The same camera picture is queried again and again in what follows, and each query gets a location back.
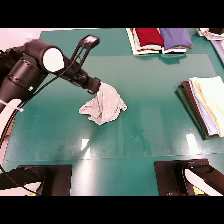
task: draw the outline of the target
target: cable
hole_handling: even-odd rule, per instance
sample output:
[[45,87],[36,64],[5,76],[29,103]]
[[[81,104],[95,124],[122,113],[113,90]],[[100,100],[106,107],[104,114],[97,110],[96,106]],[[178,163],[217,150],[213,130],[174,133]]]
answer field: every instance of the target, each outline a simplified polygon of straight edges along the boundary
[[[76,61],[76,59],[80,56],[80,54],[82,53],[83,49],[84,49],[84,46],[81,48],[81,50],[80,50],[80,52],[77,54],[77,56],[72,60],[72,63],[71,63],[71,64],[70,64],[70,65],[69,65],[69,66],[68,66],[68,67],[67,67],[61,74],[57,75],[56,77],[54,77],[53,79],[51,79],[50,81],[48,81],[47,83],[45,83],[45,84],[44,84],[38,91],[36,91],[36,92],[35,92],[35,93],[34,93],[34,94],[33,94],[27,101],[20,103],[20,104],[18,105],[18,107],[19,107],[19,108],[24,107],[24,106],[25,106],[31,99],[33,99],[34,96],[36,96],[37,94],[39,94],[39,93],[40,93],[46,86],[48,86],[50,83],[52,83],[52,82],[55,81],[56,79],[60,78],[65,72],[67,72],[67,71],[72,67],[72,65],[74,64],[74,62]],[[10,126],[10,124],[11,124],[13,118],[16,116],[17,113],[18,113],[18,110],[15,110],[15,111],[12,113],[10,119],[8,120],[8,122],[7,122],[7,124],[6,124],[5,128],[4,128],[2,137],[1,137],[1,139],[0,139],[0,148],[2,147],[2,143],[3,143],[3,141],[4,141],[6,132],[7,132],[8,128],[9,128],[9,126]],[[22,185],[20,185],[20,184],[17,184],[17,183],[16,183],[16,182],[15,182],[15,181],[14,181],[8,174],[7,174],[7,172],[6,172],[5,169],[2,167],[1,164],[0,164],[0,170],[1,170],[2,173],[5,174],[6,177],[7,177],[11,182],[13,182],[16,186],[18,186],[18,187],[22,187],[23,189],[25,189],[25,190],[27,190],[27,191],[33,193],[33,194],[36,194],[36,195],[40,196],[37,192],[32,191],[32,190],[29,190],[28,188],[26,188],[26,187],[24,187],[24,186],[22,186]]]

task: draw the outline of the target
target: cream folded cloth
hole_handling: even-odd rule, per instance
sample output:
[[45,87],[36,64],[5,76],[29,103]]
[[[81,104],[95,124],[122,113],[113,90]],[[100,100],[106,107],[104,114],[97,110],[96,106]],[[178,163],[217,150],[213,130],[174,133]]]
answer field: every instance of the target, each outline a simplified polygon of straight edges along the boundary
[[196,96],[202,103],[224,137],[224,83],[220,76],[214,78],[192,78]]
[[125,111],[127,106],[112,86],[101,82],[97,96],[79,109],[80,114],[89,114],[88,119],[98,125],[116,120],[120,110]]

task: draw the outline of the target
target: table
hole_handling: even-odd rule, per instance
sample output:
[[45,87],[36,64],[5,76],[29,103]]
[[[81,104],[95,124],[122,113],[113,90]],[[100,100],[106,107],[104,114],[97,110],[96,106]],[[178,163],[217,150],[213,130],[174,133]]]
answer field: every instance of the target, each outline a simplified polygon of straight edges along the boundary
[[[57,80],[17,115],[4,168],[71,163],[71,195],[158,195],[158,160],[208,158],[224,173],[224,139],[203,141],[175,94],[180,82],[193,76],[224,79],[212,44],[195,29],[189,32],[194,48],[183,59],[133,56],[121,28],[44,32],[41,39],[67,56],[85,35],[100,37],[83,67],[114,86],[128,110],[116,121],[97,126],[78,113],[92,96]],[[85,141],[88,145],[81,150]]]

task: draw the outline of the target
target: white wall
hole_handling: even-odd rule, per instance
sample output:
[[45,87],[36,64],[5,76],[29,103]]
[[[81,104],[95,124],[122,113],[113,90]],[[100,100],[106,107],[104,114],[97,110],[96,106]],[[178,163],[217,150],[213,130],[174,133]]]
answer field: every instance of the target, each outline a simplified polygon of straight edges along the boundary
[[40,37],[42,31],[71,30],[77,28],[0,28],[0,50],[23,45],[27,38]]

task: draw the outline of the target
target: dark red folded cloth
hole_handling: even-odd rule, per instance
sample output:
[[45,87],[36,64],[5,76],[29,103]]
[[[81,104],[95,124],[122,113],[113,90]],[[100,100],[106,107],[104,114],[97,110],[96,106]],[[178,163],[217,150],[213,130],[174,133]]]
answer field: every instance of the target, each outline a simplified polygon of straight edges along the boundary
[[141,47],[148,44],[164,46],[163,38],[156,28],[135,28],[135,31]]

